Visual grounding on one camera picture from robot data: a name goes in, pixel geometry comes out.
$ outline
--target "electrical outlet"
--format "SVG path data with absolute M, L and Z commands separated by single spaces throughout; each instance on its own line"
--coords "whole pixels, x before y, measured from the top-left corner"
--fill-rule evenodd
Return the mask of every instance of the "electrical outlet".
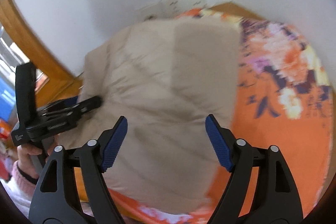
M 137 10 L 137 18 L 140 22 L 163 17 L 165 17 L 165 14 L 163 13 L 161 3 L 157 3 L 152 6 L 147 6 Z
M 182 0 L 163 0 L 161 3 L 168 18 L 176 17 L 184 12 Z
M 206 6 L 206 0 L 183 0 L 184 10 L 191 10 L 193 8 L 205 8 Z

